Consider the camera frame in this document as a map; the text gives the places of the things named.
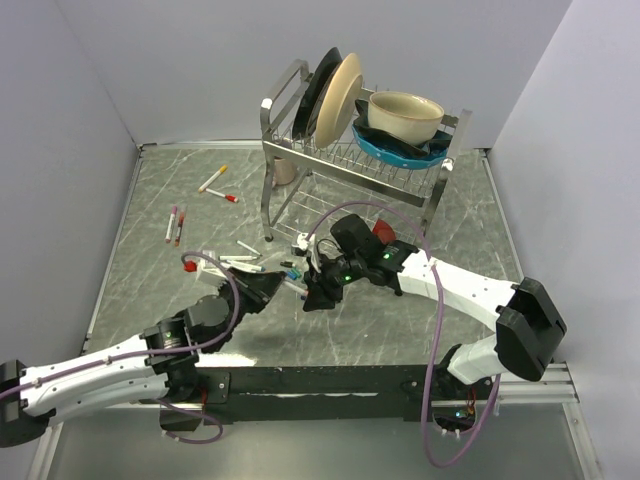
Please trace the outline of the black marker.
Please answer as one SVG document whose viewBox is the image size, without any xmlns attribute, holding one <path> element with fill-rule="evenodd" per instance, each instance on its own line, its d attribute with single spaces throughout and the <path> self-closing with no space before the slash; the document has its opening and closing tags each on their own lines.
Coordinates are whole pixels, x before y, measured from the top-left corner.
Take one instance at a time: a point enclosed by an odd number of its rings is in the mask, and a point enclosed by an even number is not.
<svg viewBox="0 0 640 480">
<path fill-rule="evenodd" d="M 261 257 L 262 253 L 260 251 L 258 251 L 256 248 L 248 245 L 247 243 L 241 241 L 241 240 L 236 240 L 236 244 L 239 245 L 240 247 L 244 248 L 245 250 L 249 251 L 252 255 L 255 255 L 257 257 Z"/>
</svg>

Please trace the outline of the red cap marker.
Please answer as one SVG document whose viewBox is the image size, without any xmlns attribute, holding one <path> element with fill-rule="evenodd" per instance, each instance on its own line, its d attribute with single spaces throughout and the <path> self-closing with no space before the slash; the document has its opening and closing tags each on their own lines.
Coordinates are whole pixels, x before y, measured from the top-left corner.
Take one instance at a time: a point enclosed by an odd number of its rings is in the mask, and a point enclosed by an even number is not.
<svg viewBox="0 0 640 480">
<path fill-rule="evenodd" d="M 239 201 L 238 198 L 236 198 L 233 195 L 224 194 L 224 193 L 215 191 L 215 190 L 210 189 L 210 188 L 205 189 L 204 192 L 206 192 L 208 194 L 211 194 L 211 195 L 214 195 L 214 196 L 219 197 L 219 198 L 223 198 L 223 199 L 225 199 L 225 200 L 227 200 L 229 202 L 232 202 L 232 203 L 238 203 L 238 201 Z"/>
</svg>

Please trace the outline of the dark red marker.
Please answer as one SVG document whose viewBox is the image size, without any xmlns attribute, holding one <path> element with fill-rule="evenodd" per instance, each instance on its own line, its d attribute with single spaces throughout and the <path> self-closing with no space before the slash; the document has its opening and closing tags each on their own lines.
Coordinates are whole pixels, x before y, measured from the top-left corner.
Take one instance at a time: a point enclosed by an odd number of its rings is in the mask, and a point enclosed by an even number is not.
<svg viewBox="0 0 640 480">
<path fill-rule="evenodd" d="M 175 234 L 175 239 L 174 239 L 174 246 L 175 247 L 178 247 L 180 245 L 180 243 L 181 243 L 183 230 L 184 230 L 184 222 L 185 222 L 186 212 L 187 212 L 187 208 L 185 207 L 184 209 L 182 209 L 180 211 L 180 214 L 179 214 L 179 217 L 178 217 L 177 226 L 176 226 L 176 234 Z"/>
</svg>

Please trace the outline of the pink cap marker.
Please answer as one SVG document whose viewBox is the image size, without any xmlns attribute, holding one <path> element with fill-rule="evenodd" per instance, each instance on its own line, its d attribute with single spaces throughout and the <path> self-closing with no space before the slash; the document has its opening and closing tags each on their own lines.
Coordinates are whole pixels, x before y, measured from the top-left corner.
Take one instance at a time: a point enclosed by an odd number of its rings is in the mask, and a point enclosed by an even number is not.
<svg viewBox="0 0 640 480">
<path fill-rule="evenodd" d="M 170 216 L 169 216 L 169 220 L 168 220 L 168 225 L 167 225 L 166 233 L 165 233 L 165 237 L 164 237 L 164 241 L 166 243 L 170 243 L 172 241 L 174 227 L 175 227 L 175 224 L 176 224 L 177 214 L 178 214 L 178 206 L 174 205 L 171 208 L 171 212 L 170 212 Z"/>
</svg>

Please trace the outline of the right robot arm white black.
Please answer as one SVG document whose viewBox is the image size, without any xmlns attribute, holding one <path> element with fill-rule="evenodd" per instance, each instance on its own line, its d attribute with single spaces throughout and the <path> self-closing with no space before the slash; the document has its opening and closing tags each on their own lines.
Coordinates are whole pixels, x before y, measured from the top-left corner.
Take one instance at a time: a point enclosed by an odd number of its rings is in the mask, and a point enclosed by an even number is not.
<svg viewBox="0 0 640 480">
<path fill-rule="evenodd" d="M 530 382 L 543 377 L 567 327 L 539 281 L 525 277 L 515 284 L 456 267 L 397 239 L 386 223 L 370 228 L 356 214 L 338 220 L 330 234 L 335 258 L 320 253 L 315 235 L 301 234 L 293 246 L 308 262 L 305 311 L 334 308 L 344 287 L 360 279 L 398 296 L 442 300 L 492 333 L 452 347 L 434 366 L 434 382 L 445 396 L 460 398 L 478 381 L 503 373 Z"/>
</svg>

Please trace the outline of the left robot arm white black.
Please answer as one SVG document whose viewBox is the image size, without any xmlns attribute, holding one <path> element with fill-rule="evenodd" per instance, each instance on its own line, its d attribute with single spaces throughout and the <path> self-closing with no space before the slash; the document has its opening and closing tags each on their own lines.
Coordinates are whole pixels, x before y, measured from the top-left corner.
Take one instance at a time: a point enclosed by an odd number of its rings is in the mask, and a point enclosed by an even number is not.
<svg viewBox="0 0 640 480">
<path fill-rule="evenodd" d="M 65 362 L 1 365 L 1 445 L 29 443 L 48 427 L 129 401 L 184 402 L 199 387 L 197 363 L 231 340 L 246 314 L 261 312 L 282 272 L 226 272 L 218 290 L 112 347 Z"/>
</svg>

